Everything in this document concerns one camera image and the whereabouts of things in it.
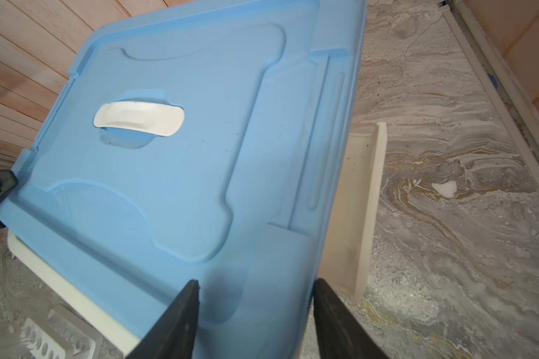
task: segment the floor trim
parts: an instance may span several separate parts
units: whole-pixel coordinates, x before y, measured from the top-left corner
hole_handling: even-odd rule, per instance
[[[481,28],[481,25],[477,22],[473,13],[469,10],[463,0],[453,0],[452,5],[455,10],[461,15],[461,18],[465,21],[467,28],[471,31],[473,38],[481,48],[481,51],[485,55],[485,58],[491,64],[491,67],[495,71],[499,81],[507,91],[509,97],[513,101],[513,104],[519,111],[519,114],[523,118],[525,125],[533,135],[533,138],[539,145],[539,112],[532,104],[529,97],[525,94],[521,85],[515,79],[515,76],[511,73],[507,63],[501,56],[501,54],[495,49],[494,45],[487,38],[485,32]]]
[[[455,35],[459,45],[461,46],[463,52],[467,56],[467,60],[469,60],[469,63],[471,64],[471,67],[473,67],[473,70],[475,71],[475,74],[479,78],[479,81],[483,85],[483,88],[485,89],[485,92],[489,96],[489,99],[491,100],[491,103],[497,110],[497,113],[499,113],[499,116],[501,117],[501,120],[503,121],[503,124],[505,127],[507,127],[507,130],[509,131],[509,134],[511,135],[511,138],[515,142],[515,146],[517,147],[517,150],[521,154],[521,157],[523,157],[523,160],[525,161],[525,164],[529,168],[529,171],[531,172],[531,175],[533,176],[535,182],[539,186],[539,163],[535,158],[535,155],[529,148],[529,145],[527,142],[525,142],[525,139],[523,138],[523,135],[519,131],[519,128],[515,124],[515,121],[511,114],[509,113],[509,110],[505,106],[505,103],[501,99],[501,96],[493,86],[493,83],[489,79],[489,76],[487,75],[487,72],[485,69],[483,69],[483,66],[481,65],[481,62],[477,58],[477,55],[473,51],[473,48],[467,41],[467,38],[465,37],[465,34],[463,31],[461,31],[461,28],[459,27],[459,24],[453,17],[453,14],[451,13],[451,9],[449,8],[449,5],[445,4],[442,7],[439,8],[441,13],[443,14],[443,17],[446,19],[447,24],[450,26],[453,35]]]

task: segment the plastic storage box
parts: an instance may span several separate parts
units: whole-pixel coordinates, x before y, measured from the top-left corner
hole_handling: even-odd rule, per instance
[[[198,0],[102,27],[0,220],[137,338],[189,279],[194,357],[291,357],[351,119],[356,0]]]
[[[378,124],[371,134],[349,134],[318,274],[357,304],[367,284],[386,145],[384,123]],[[12,231],[8,231],[8,247],[124,355],[140,342]]]

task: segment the gray marble tile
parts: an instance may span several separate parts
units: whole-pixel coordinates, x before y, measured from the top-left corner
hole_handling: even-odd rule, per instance
[[[352,131],[385,121],[389,142],[368,288],[347,304],[391,358],[539,358],[539,191],[435,2],[368,7]],[[57,303],[3,244],[0,335]],[[319,357],[311,315],[301,357]]]

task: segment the white handle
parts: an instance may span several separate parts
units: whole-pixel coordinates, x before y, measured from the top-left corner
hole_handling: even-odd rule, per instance
[[[96,127],[115,127],[171,136],[184,122],[184,109],[169,104],[140,101],[111,102],[102,106],[93,118]]]

